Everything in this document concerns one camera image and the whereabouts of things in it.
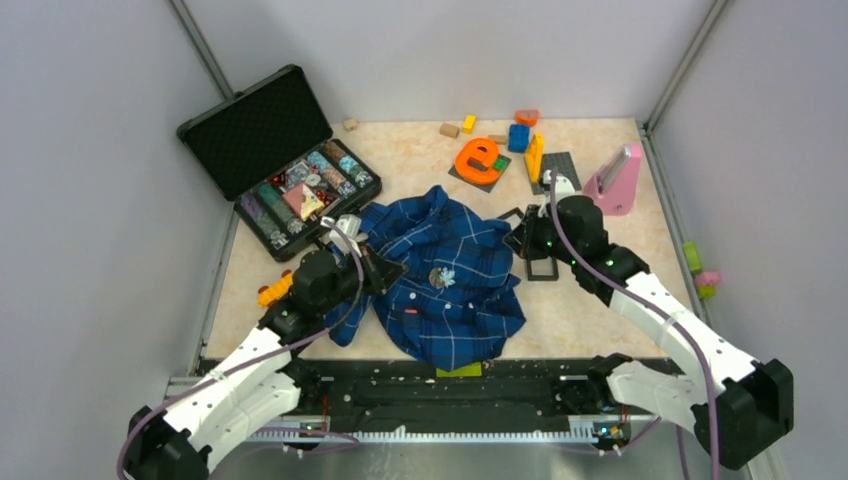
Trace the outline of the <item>silver flower brooch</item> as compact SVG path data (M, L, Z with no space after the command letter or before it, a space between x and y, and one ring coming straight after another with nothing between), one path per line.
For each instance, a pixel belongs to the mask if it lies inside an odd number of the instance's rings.
M436 267L430 271L428 280L433 288L445 289L455 284L455 275L456 272L453 269L447 267Z

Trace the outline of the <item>blue plaid shirt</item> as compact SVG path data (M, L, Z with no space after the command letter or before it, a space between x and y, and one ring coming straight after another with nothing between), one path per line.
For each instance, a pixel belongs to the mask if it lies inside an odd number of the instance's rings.
M372 202L359 217L367 246L408 271L385 295L365 295L325 315L337 345L350 344L372 310L404 353L454 370L500 356L525 325L513 252L503 242L507 222L481 218L440 186L388 205ZM453 269L455 284L433 288L428 275L436 267Z

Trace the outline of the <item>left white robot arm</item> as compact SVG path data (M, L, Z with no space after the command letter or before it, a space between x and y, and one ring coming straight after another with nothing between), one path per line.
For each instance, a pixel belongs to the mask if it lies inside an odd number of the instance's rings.
M227 358L189 389L133 416L118 477L208 479L274 417L314 410L321 388L292 365L296 350L329 334L360 300L387 292L407 270L365 246L342 263L325 250L308 253L285 293Z

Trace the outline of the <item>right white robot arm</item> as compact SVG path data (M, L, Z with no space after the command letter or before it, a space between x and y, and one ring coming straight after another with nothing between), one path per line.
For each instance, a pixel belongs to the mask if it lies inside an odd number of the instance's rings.
M598 358L589 404L650 412L695 436L714 464L738 470L794 428L794 377L717 334L678 301L631 249L613 243L583 195L530 205L504 242L523 260L570 267L578 285L645 333L679 368L668 374L624 354Z

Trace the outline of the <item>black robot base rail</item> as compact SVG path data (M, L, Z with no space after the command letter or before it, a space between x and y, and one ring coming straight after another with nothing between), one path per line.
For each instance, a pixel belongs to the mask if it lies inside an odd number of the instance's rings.
M275 413L255 441L316 443L317 431L362 443L594 443L615 425L620 438L652 414L604 404L588 359L483 363L479 375L438 375L406 360L299 360L312 372L300 404Z

